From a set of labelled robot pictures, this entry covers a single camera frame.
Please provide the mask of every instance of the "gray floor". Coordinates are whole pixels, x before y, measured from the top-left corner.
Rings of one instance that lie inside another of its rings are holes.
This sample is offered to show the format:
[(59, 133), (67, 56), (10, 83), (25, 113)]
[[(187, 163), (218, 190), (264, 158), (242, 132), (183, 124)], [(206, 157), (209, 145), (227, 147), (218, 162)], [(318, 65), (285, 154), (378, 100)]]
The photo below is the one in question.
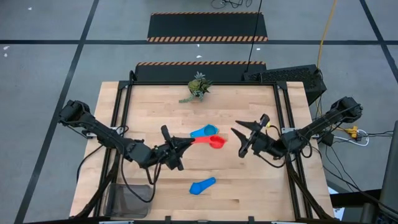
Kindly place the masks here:
[[(395, 0), (366, 1), (384, 40), (398, 40)], [(79, 40), (93, 0), (0, 1), (0, 223), (12, 223), (25, 194), (77, 45), (1, 44), (2, 40)], [(247, 9), (255, 11), (259, 1)], [(331, 0), (264, 0), (262, 12), (270, 40), (319, 40)], [(152, 12), (215, 11), (210, 0), (99, 0), (88, 40), (144, 40)], [(327, 40), (377, 40), (357, 0), (338, 1)], [(317, 45), (256, 45), (254, 60), (268, 68), (316, 63)], [(388, 49), (398, 60), (398, 46)], [(67, 99), (95, 107), (103, 81), (126, 79), (141, 61), (247, 60), (249, 45), (85, 45)], [(364, 107), (356, 122), (369, 133), (393, 129), (397, 120), (397, 81), (380, 45), (326, 45), (321, 70), (328, 87), (323, 110), (342, 96)], [(369, 146), (348, 143), (334, 148), (347, 172), (362, 189), (382, 184), (389, 138)], [(85, 140), (57, 126), (25, 222), (67, 218), (75, 191), (75, 172)], [(320, 146), (325, 155), (325, 148)], [(336, 157), (328, 149), (332, 162)], [(323, 156), (324, 165), (334, 167)], [(340, 187), (347, 186), (326, 174)]]

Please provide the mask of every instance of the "black floor line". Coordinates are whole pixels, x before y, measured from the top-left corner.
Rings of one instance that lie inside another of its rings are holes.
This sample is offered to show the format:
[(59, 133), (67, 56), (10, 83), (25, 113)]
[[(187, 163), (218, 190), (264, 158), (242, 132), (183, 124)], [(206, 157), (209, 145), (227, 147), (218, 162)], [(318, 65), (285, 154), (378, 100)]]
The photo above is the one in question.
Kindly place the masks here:
[(366, 17), (369, 20), (369, 23), (371, 24), (373, 32), (374, 32), (374, 34), (377, 37), (377, 40), (381, 42), (381, 45), (380, 45), (381, 49), (382, 49), (382, 51), (384, 53), (384, 56), (386, 56), (386, 59), (387, 59), (388, 64), (390, 65), (391, 71), (394, 74), (394, 76), (395, 76), (395, 78), (396, 78), (396, 80), (398, 82), (398, 68), (397, 68), (397, 65), (396, 65), (394, 59), (392, 58), (391, 53), (388, 50), (387, 45), (384, 43), (383, 36), (381, 35), (380, 30), (379, 30), (379, 28), (376, 25), (376, 21), (374, 20), (372, 14), (371, 14), (371, 11), (369, 10), (368, 5), (366, 4), (365, 0), (359, 0), (359, 1), (360, 1), (361, 5), (362, 5), (363, 10), (365, 11), (365, 14), (366, 14)]
[(79, 41), (78, 47), (75, 52), (75, 56), (73, 56), (73, 60), (70, 65), (68, 75), (67, 75), (67, 77), (65, 79), (65, 83), (63, 84), (63, 87), (62, 87), (60, 98), (58, 100), (57, 106), (55, 107), (55, 111), (54, 111), (54, 114), (53, 114), (51, 122), (50, 122), (50, 127), (47, 130), (47, 134), (45, 135), (44, 142), (43, 142), (42, 148), (39, 153), (39, 157), (36, 161), (36, 165), (34, 167), (32, 176), (30, 177), (30, 181), (27, 185), (27, 188), (26, 188), (26, 191), (24, 194), (24, 198), (22, 199), (22, 202), (19, 207), (19, 210), (18, 210), (18, 213), (17, 213), (14, 223), (20, 224), (20, 223), (24, 222), (26, 212), (29, 208), (30, 201), (32, 200), (34, 190), (35, 190), (37, 182), (39, 180), (40, 173), (42, 171), (42, 168), (43, 168), (43, 165), (45, 162), (45, 158), (47, 157), (47, 153), (50, 148), (50, 143), (53, 138), (55, 128), (57, 126), (58, 114), (63, 107), (65, 98), (67, 97), (68, 90), (69, 90), (70, 84), (72, 82), (73, 75), (75, 74), (76, 66), (79, 62), (81, 51), (83, 50), (84, 40), (87, 38), (87, 34), (90, 29), (91, 22), (93, 21), (93, 18), (94, 18), (94, 14), (95, 14), (95, 11), (96, 11), (96, 8), (98, 5), (98, 1), (99, 0), (93, 1), (93, 5), (91, 7), (90, 13), (88, 14), (88, 18), (87, 18), (85, 27), (83, 29), (83, 33), (81, 34), (80, 41)]
[[(268, 40), (255, 44), (269, 45), (318, 45), (320, 40)], [(79, 44), (79, 40), (0, 40), (0, 44)], [(189, 42), (148, 42), (146, 40), (85, 40), (90, 45), (152, 45), (152, 44), (193, 44)], [(250, 44), (247, 42), (195, 42), (194, 44)], [(325, 40), (324, 45), (398, 45), (398, 40)]]

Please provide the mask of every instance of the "black metal frame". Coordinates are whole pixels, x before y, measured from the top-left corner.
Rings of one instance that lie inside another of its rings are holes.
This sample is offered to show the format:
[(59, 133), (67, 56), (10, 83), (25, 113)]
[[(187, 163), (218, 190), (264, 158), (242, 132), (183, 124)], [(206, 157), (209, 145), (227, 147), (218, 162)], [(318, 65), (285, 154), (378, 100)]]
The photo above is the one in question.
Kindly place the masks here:
[[(121, 120), (121, 125), (126, 125), (127, 121), (127, 114), (129, 111), (129, 104), (130, 104), (130, 96), (131, 96), (131, 91), (132, 91), (132, 86), (133, 85), (187, 85), (188, 82), (139, 82), (137, 81), (137, 77), (135, 76), (133, 71), (130, 71), (130, 79), (128, 81), (119, 81), (118, 85), (118, 92), (116, 93), (116, 99), (115, 99), (115, 104), (114, 104), (114, 109), (113, 109), (113, 115), (112, 115), (112, 120), (111, 120), (111, 125), (116, 126), (117, 123), (117, 117), (119, 113), (119, 107), (121, 103), (121, 96), (123, 93), (123, 89), (127, 87), (127, 92), (126, 92), (126, 97), (124, 100), (124, 108), (123, 108), (123, 115), (122, 115), (122, 120)], [(282, 105), (280, 103), (280, 96), (279, 96), (279, 91), (278, 89), (281, 88), (283, 90), (284, 94), (284, 100), (286, 104), (286, 111), (287, 111), (287, 117), (289, 120), (289, 126), (291, 128), (294, 127), (294, 119), (293, 119), (293, 113), (292, 113), (292, 108), (290, 105), (290, 100), (289, 100), (289, 93), (287, 91), (287, 85), (286, 82), (271, 82), (271, 83), (259, 83), (259, 82), (213, 82), (214, 85), (264, 85), (264, 86), (272, 86), (274, 89), (274, 96), (275, 96), (275, 104), (277, 108), (277, 115), (278, 115), (278, 122), (280, 128), (285, 127), (284, 123), (284, 115), (282, 112)], [(103, 162), (103, 167), (101, 171), (101, 178), (99, 181), (99, 184), (101, 185), (106, 177), (106, 173), (108, 171), (109, 167), (109, 160), (110, 160), (110, 155), (111, 151), (113, 149), (106, 149), (106, 153), (104, 156), (104, 162)], [(297, 170), (300, 176), (301, 181), (306, 185), (305, 181), (305, 174), (304, 174), (304, 169), (303, 169), (303, 164), (301, 160), (301, 156), (295, 155), (296, 160), (297, 160)], [(118, 154), (116, 153), (114, 159), (119, 159)], [(295, 220), (299, 220), (301, 218), (300, 214), (300, 208), (299, 208), (299, 201), (297, 198), (297, 191), (295, 188), (295, 182), (289, 177), (289, 187), (290, 187), (290, 194), (292, 198), (292, 205), (293, 205), (293, 210), (294, 210), (294, 217)], [(313, 218), (312, 217), (312, 209), (307, 202), (307, 200), (304, 199), (304, 205), (305, 205), (305, 213), (307, 215), (307, 218)], [(101, 203), (102, 203), (102, 198), (99, 199), (95, 210), (94, 210), (94, 217), (98, 217), (100, 215), (100, 208), (101, 208)], [(134, 222), (137, 223), (169, 223), (167, 220), (169, 217), (165, 217), (165, 220), (159, 220), (159, 221), (144, 221), (144, 220), (135, 220)], [(270, 222), (255, 222), (254, 217), (248, 217), (249, 223), (270, 223)], [(192, 221), (178, 221), (178, 223), (191, 223)], [(211, 223), (247, 223), (246, 221), (243, 222), (211, 222)]]

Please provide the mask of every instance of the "black platform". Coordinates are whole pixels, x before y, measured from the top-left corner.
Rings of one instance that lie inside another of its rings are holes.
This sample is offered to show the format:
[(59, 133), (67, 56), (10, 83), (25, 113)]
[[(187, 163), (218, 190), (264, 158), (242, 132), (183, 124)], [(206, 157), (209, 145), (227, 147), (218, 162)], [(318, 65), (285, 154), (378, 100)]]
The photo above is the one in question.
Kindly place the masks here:
[(308, 105), (311, 105), (324, 91), (326, 86), (321, 76), (315, 72), (316, 65), (304, 65), (289, 68), (267, 70), (260, 74), (250, 73), (243, 75), (244, 81), (257, 82), (303, 82)]
[[(251, 42), (257, 12), (159, 12), (150, 17), (149, 42)], [(259, 14), (256, 42), (267, 41)]]
[[(228, 62), (140, 62), (136, 66), (136, 76), (144, 82), (189, 82), (197, 72), (215, 82), (240, 82), (248, 65), (247, 61)], [(251, 62), (249, 72), (266, 70), (265, 62)]]

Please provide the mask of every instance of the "yellow cable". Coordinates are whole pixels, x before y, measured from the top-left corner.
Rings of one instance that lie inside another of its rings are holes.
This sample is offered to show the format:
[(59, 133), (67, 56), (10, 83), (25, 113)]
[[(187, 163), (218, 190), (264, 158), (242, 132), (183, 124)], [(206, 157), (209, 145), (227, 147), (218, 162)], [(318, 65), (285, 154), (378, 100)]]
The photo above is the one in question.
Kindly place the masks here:
[[(333, 14), (335, 13), (336, 3), (337, 3), (337, 0), (334, 0), (333, 1), (333, 5), (331, 7), (330, 14), (329, 14), (328, 22), (326, 23), (325, 30), (323, 31), (323, 35), (322, 35), (322, 39), (321, 39), (321, 43), (319, 45), (319, 51), (318, 51), (317, 68), (319, 68), (319, 64), (321, 62), (323, 41), (325, 40), (326, 34), (328, 33), (328, 29), (329, 29), (331, 18), (333, 17)], [(315, 104), (317, 106), (317, 115), (319, 114), (320, 116), (322, 116), (322, 112), (319, 111), (319, 100), (316, 100)]]

